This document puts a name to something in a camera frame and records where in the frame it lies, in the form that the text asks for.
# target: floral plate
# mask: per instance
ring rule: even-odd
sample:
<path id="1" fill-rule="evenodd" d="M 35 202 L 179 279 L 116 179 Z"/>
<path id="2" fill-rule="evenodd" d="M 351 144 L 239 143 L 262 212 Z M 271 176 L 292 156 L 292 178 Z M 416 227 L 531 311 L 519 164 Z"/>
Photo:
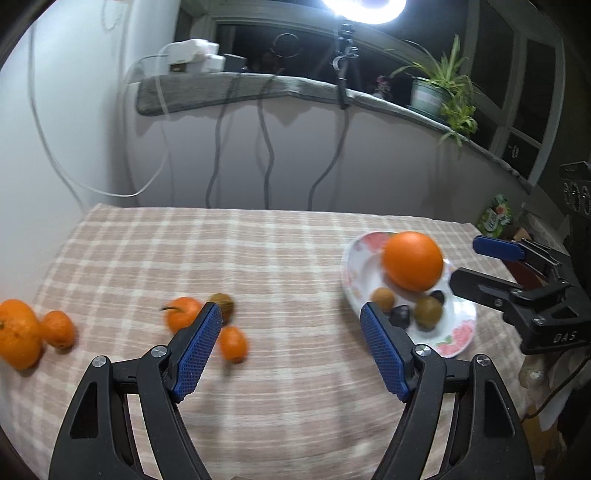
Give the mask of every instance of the floral plate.
<path id="1" fill-rule="evenodd" d="M 394 232 L 370 232 L 354 239 L 343 252 L 340 277 L 345 295 L 357 315 L 378 287 L 390 288 L 397 297 L 396 305 L 408 305 L 414 310 L 423 293 L 404 290 L 386 276 L 382 268 L 381 253 Z M 434 348 L 439 355 L 449 358 L 461 353 L 472 341 L 476 329 L 476 305 L 456 297 L 449 287 L 452 264 L 444 260 L 443 274 L 430 290 L 441 290 L 446 301 L 443 316 L 430 332 L 418 328 L 414 320 L 407 329 L 408 336 L 416 343 Z"/>

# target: tangerine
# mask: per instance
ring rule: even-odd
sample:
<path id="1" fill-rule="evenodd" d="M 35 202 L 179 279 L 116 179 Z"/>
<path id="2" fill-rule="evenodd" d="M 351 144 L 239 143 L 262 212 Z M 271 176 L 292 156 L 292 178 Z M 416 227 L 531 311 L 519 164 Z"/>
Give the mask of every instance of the tangerine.
<path id="1" fill-rule="evenodd" d="M 424 233 L 392 235 L 382 254 L 382 265 L 390 280 L 411 291 L 425 291 L 439 281 L 443 255 L 433 239 Z"/>
<path id="2" fill-rule="evenodd" d="M 42 350 L 40 326 L 31 307 L 10 299 L 0 304 L 0 356 L 17 370 L 37 363 Z"/>
<path id="3" fill-rule="evenodd" d="M 162 310 L 166 311 L 164 315 L 168 328 L 173 333 L 177 333 L 181 328 L 190 326 L 202 308 L 203 304 L 194 298 L 179 297 L 163 307 Z"/>
<path id="4" fill-rule="evenodd" d="M 41 321 L 41 337 L 52 347 L 69 348 L 74 345 L 76 328 L 68 315 L 61 310 L 53 310 Z"/>
<path id="5" fill-rule="evenodd" d="M 248 340 L 240 328 L 234 326 L 222 328 L 218 340 L 222 356 L 227 361 L 238 364 L 248 356 Z"/>

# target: window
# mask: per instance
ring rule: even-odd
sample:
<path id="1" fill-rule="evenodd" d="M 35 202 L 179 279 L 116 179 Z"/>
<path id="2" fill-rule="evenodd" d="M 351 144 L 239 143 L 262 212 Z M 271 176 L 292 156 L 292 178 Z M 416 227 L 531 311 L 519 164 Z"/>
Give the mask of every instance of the window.
<path id="1" fill-rule="evenodd" d="M 480 2 L 478 42 L 471 77 L 500 108 L 503 108 L 511 71 L 514 35 L 513 29 L 488 2 Z"/>
<path id="2" fill-rule="evenodd" d="M 293 44 L 288 46 L 288 54 L 299 52 L 291 59 L 280 60 L 271 53 L 273 40 L 283 33 L 296 35 Z M 336 83 L 332 60 L 335 57 L 335 41 L 328 35 L 318 35 L 292 28 L 268 27 L 264 25 L 220 25 L 217 29 L 216 42 L 222 53 L 233 53 L 246 58 L 247 67 L 257 73 L 276 73 L 284 68 L 282 75 L 305 77 L 327 83 Z M 378 77 L 388 76 L 402 65 L 401 62 L 375 50 L 359 47 L 359 58 L 352 60 L 347 73 L 347 86 L 353 90 L 374 93 Z M 404 83 L 398 80 L 396 85 Z M 396 89 L 390 101 L 407 105 L 410 99 L 410 81 L 408 93 Z"/>
<path id="3" fill-rule="evenodd" d="M 490 149 L 497 125 L 479 109 L 476 109 L 474 113 L 474 120 L 478 122 L 478 130 L 471 136 L 470 140 L 486 150 Z"/>
<path id="4" fill-rule="evenodd" d="M 189 15 L 182 8 L 178 9 L 177 27 L 174 32 L 174 41 L 184 41 L 191 38 L 191 25 L 193 23 L 193 17 Z"/>
<path id="5" fill-rule="evenodd" d="M 191 34 L 220 44 L 221 53 L 244 56 L 253 72 L 279 73 L 336 83 L 331 62 L 339 19 L 323 0 L 224 0 L 209 2 L 207 18 L 193 22 Z M 455 35 L 469 57 L 461 73 L 480 89 L 475 97 L 479 130 L 472 141 L 504 158 L 536 183 L 548 159 L 560 119 L 564 81 L 564 44 L 558 29 L 527 0 L 407 0 L 401 15 L 382 25 L 354 26 L 359 58 L 351 60 L 347 86 L 373 94 L 378 77 L 408 61 L 450 53 Z M 275 37 L 298 37 L 297 56 L 278 59 Z M 407 70 L 380 84 L 379 95 L 408 106 L 412 75 Z"/>
<path id="6" fill-rule="evenodd" d="M 525 79 L 514 127 L 538 142 L 544 139 L 550 115 L 555 62 L 553 47 L 528 41 Z"/>
<path id="7" fill-rule="evenodd" d="M 426 48 L 436 59 L 452 51 L 453 37 L 460 35 L 464 45 L 468 0 L 408 0 L 398 18 L 375 28 Z"/>
<path id="8" fill-rule="evenodd" d="M 523 178 L 526 179 L 530 176 L 537 156 L 538 149 L 536 147 L 515 134 L 509 136 L 503 160 L 516 169 Z"/>

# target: checkered tablecloth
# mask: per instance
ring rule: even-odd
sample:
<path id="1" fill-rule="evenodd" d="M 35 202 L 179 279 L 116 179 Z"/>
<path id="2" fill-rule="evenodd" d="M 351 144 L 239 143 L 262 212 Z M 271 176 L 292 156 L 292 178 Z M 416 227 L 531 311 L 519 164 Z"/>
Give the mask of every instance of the checkered tablecloth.
<path id="1" fill-rule="evenodd" d="M 205 301 L 228 293 L 234 322 L 248 336 L 248 360 L 225 372 L 214 350 L 197 390 L 179 407 L 215 480 L 369 479 L 403 405 L 385 388 L 359 320 L 340 285 L 345 246 L 371 230 L 429 234 L 457 267 L 511 280 L 498 260 L 474 254 L 472 225 L 424 218 L 97 206 L 74 230 L 38 292 L 38 315 L 60 309 L 79 339 L 67 354 L 49 348 L 27 375 L 6 373 L 7 431 L 30 467 L 46 478 L 57 433 L 89 362 L 136 358 L 166 344 L 160 307 L 177 296 Z M 476 336 L 460 356 L 495 362 L 519 411 L 525 391 L 518 337 L 499 313 L 478 307 Z M 425 470 L 435 473 L 453 397 Z M 130 408 L 144 471 L 159 473 L 139 401 Z"/>

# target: potted plant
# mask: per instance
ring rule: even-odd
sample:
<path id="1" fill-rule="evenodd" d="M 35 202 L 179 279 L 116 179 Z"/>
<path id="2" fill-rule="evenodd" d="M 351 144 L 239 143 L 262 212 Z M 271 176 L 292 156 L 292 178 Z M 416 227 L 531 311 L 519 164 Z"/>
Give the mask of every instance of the potted plant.
<path id="1" fill-rule="evenodd" d="M 459 57 L 460 37 L 458 35 L 453 40 L 450 57 L 447 58 L 444 52 L 441 55 L 441 61 L 435 60 L 429 51 L 419 44 L 409 40 L 405 41 L 420 48 L 430 59 L 430 62 L 427 63 L 414 61 L 409 65 L 394 70 L 390 74 L 390 78 L 392 78 L 404 70 L 416 68 L 426 75 L 426 78 L 416 77 L 413 81 L 410 102 L 413 108 L 442 118 L 442 106 L 444 103 L 451 101 L 454 95 L 461 94 L 473 97 L 473 86 L 470 77 L 458 74 L 458 69 L 466 60 L 466 57 Z"/>
<path id="2" fill-rule="evenodd" d="M 472 115 L 476 107 L 472 105 L 472 98 L 466 92 L 459 92 L 441 107 L 441 114 L 449 123 L 451 131 L 443 134 L 439 139 L 442 143 L 446 138 L 453 137 L 456 140 L 458 151 L 462 149 L 462 137 L 469 138 L 478 130 L 478 123 Z"/>

